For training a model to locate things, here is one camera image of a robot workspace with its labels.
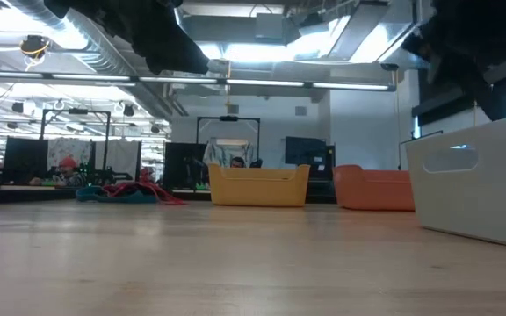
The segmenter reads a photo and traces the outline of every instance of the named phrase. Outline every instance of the exposed ceiling pipe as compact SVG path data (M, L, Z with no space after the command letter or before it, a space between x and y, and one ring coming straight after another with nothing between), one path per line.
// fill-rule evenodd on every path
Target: exposed ceiling pipe
M42 0L4 0L9 6L18 9L32 19L46 24L57 32L66 32L68 27L63 20L56 17L43 3ZM103 34L83 15L70 10L64 20L75 25L89 41L89 51L100 54L76 55L76 58L94 69L99 74L136 75L129 63L120 53L106 40ZM141 102L142 107L156 118L168 118L173 114L169 105L156 95L144 83L138 83L134 87L123 87L123 90L131 93Z

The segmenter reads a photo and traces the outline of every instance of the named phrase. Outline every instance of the computer monitor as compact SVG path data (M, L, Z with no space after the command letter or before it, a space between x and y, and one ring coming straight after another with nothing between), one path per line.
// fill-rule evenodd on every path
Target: computer monitor
M325 165L326 156L325 140L286 137L285 163Z

